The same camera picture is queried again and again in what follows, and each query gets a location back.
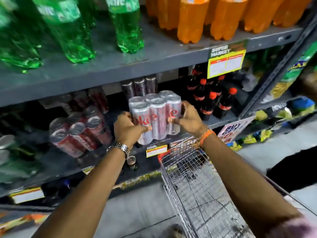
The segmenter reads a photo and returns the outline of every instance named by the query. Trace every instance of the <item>orange liquid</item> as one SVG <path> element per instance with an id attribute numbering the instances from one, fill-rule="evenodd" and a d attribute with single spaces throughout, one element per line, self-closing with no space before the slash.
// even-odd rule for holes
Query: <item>orange liquid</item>
<path id="1" fill-rule="evenodd" d="M 208 3 L 180 3 L 177 37 L 183 43 L 197 43 L 203 34 Z"/>
<path id="2" fill-rule="evenodd" d="M 268 29 L 278 7 L 284 0 L 249 0 L 244 16 L 244 29 L 260 33 Z"/>
<path id="3" fill-rule="evenodd" d="M 207 14 L 206 14 L 205 21 L 204 21 L 205 25 L 212 23 L 212 20 L 214 19 L 214 16 L 215 16 L 215 10 L 216 10 L 218 1 L 219 0 L 210 0 L 209 1 Z"/>
<path id="4" fill-rule="evenodd" d="M 158 24 L 160 28 L 177 28 L 180 0 L 158 0 Z"/>
<path id="5" fill-rule="evenodd" d="M 239 20 L 248 1 L 227 2 L 219 0 L 215 17 L 210 27 L 210 34 L 216 39 L 230 40 L 236 33 Z"/>
<path id="6" fill-rule="evenodd" d="M 158 0 L 145 0 L 146 12 L 149 17 L 158 16 Z"/>
<path id="7" fill-rule="evenodd" d="M 312 0 L 285 0 L 273 18 L 273 24 L 281 27 L 295 25 Z"/>

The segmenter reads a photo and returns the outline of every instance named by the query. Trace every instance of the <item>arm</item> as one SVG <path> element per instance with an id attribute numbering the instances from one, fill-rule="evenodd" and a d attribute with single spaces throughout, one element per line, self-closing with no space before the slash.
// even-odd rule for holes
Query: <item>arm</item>
<path id="1" fill-rule="evenodd" d="M 180 124 L 196 137 L 208 127 L 201 121 L 196 109 L 188 102 L 184 118 L 169 121 Z M 284 198 L 241 156 L 232 151 L 216 135 L 209 135 L 203 148 L 218 171 L 233 203 L 258 238 L 264 237 L 280 223 L 300 217 L 300 212 Z"/>
<path id="2" fill-rule="evenodd" d="M 114 124 L 116 140 L 130 149 L 141 133 L 151 127 L 134 126 L 129 113 Z M 76 190 L 39 227 L 33 238 L 93 237 L 110 192 L 125 162 L 125 153 L 111 148 L 105 158 L 78 185 Z"/>

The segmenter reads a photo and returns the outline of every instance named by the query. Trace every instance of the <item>person's right hand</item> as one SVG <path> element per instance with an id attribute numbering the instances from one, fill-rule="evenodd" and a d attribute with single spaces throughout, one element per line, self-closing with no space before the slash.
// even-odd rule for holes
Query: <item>person's right hand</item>
<path id="1" fill-rule="evenodd" d="M 194 106 L 187 101 L 183 101 L 182 105 L 185 108 L 184 117 L 181 119 L 169 117 L 167 121 L 182 126 L 187 132 L 199 138 L 208 130 L 208 126 L 203 123 Z"/>

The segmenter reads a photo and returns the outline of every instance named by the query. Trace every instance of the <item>forearm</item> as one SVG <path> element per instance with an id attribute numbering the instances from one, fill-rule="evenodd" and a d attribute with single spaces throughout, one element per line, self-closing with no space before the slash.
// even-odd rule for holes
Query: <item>forearm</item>
<path id="1" fill-rule="evenodd" d="M 300 216 L 296 208 L 216 135 L 208 136 L 203 148 L 257 237 L 263 237 L 270 228 L 285 220 Z"/>
<path id="2" fill-rule="evenodd" d="M 124 162 L 124 153 L 112 148 L 33 238 L 93 237 Z"/>

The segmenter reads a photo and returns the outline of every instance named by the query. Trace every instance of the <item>wristwatch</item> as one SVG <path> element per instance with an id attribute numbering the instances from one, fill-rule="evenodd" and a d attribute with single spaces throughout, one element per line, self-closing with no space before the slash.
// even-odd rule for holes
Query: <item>wristwatch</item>
<path id="1" fill-rule="evenodd" d="M 130 149 L 128 148 L 128 146 L 126 146 L 125 144 L 117 141 L 115 145 L 113 146 L 109 146 L 109 148 L 107 148 L 107 152 L 110 148 L 112 147 L 115 147 L 115 148 L 118 148 L 118 149 L 121 149 L 124 153 L 125 153 L 125 159 L 127 159 L 129 156 L 130 156 Z"/>

